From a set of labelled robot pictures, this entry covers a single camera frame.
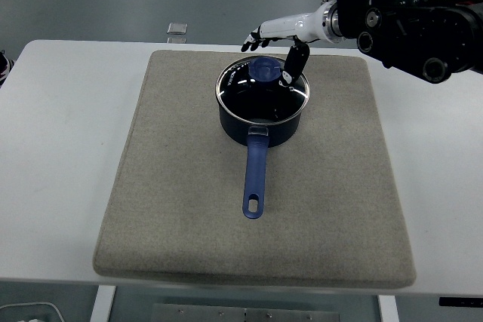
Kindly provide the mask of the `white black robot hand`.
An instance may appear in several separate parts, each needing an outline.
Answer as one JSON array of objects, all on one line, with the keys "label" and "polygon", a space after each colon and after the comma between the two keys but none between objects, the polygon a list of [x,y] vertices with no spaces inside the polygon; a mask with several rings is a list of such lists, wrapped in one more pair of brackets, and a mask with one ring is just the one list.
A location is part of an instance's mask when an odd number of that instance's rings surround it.
[{"label": "white black robot hand", "polygon": [[241,50],[255,51],[271,41],[292,40],[279,84],[290,87],[301,76],[309,57],[309,44],[314,41],[337,43],[343,40],[339,30],[336,2],[324,2],[313,13],[297,14],[267,20],[245,39]]}]

